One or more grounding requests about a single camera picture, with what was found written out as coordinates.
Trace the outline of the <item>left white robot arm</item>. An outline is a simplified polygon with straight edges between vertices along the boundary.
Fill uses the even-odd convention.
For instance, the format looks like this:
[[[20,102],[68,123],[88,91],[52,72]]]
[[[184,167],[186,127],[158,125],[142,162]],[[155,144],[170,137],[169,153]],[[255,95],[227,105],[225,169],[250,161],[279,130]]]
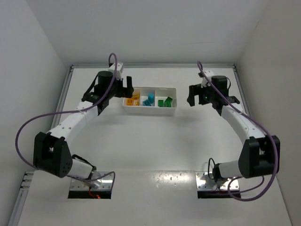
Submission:
[[[84,93],[77,108],[59,125],[47,133],[40,132],[34,140],[33,165],[59,178],[65,176],[90,180],[96,167],[72,154],[70,145],[79,132],[109,105],[113,97],[131,97],[132,78],[117,79],[112,72],[100,71]]]

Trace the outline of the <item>small green lego brick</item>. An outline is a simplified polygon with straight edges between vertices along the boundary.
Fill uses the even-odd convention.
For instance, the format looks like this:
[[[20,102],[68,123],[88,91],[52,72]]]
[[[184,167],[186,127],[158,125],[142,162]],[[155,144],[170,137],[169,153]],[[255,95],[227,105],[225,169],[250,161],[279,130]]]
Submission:
[[[167,99],[164,101],[164,107],[172,107],[172,101],[173,99],[171,97],[167,97]]]

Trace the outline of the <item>yellow curved lego brick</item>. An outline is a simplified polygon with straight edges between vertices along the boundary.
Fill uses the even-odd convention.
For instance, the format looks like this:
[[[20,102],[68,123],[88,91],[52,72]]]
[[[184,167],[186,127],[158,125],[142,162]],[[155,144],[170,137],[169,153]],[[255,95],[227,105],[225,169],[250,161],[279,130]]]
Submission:
[[[133,105],[134,100],[132,98],[128,98],[126,101],[126,105],[127,106],[132,106]]]

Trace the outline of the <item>yellow arch lego brick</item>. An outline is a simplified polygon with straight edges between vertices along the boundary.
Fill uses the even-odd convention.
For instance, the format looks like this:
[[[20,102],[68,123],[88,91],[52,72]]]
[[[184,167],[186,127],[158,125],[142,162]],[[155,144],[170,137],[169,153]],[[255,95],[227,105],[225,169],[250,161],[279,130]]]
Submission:
[[[139,99],[140,98],[140,93],[134,93],[132,95],[132,99]]]

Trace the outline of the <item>blue curved lego brick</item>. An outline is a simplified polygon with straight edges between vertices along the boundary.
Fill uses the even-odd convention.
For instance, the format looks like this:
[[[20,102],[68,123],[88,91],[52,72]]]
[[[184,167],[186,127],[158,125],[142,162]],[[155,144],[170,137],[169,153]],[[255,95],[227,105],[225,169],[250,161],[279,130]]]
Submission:
[[[144,100],[143,101],[143,106],[152,106],[149,100]]]

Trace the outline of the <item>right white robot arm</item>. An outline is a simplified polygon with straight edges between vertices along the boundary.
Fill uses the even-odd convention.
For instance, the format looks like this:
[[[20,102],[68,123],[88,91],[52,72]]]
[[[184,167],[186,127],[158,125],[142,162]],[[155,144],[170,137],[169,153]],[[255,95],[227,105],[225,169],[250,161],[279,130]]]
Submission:
[[[212,169],[214,181],[226,178],[254,178],[278,172],[275,160],[280,158],[280,140],[268,137],[250,119],[243,115],[243,108],[235,96],[229,96],[228,78],[212,76],[209,81],[190,85],[187,102],[195,105],[198,96],[200,105],[211,104],[213,109],[228,122],[240,141],[242,151],[236,161],[217,163]]]

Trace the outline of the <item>green rectangular lego brick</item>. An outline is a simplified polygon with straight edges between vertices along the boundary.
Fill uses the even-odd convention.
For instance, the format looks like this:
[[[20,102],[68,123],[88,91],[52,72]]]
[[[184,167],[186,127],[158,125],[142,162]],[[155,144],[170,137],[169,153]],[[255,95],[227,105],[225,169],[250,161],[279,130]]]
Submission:
[[[158,100],[158,107],[164,107],[164,100]]]

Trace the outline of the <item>blue rectangular lego brick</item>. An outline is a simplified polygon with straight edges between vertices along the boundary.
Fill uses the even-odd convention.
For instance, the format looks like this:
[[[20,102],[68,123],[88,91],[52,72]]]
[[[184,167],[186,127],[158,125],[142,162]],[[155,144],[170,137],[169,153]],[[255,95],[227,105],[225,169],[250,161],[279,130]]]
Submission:
[[[154,101],[155,101],[155,96],[154,96],[154,94],[149,94],[148,95],[148,101],[152,104],[152,103],[154,103]]]

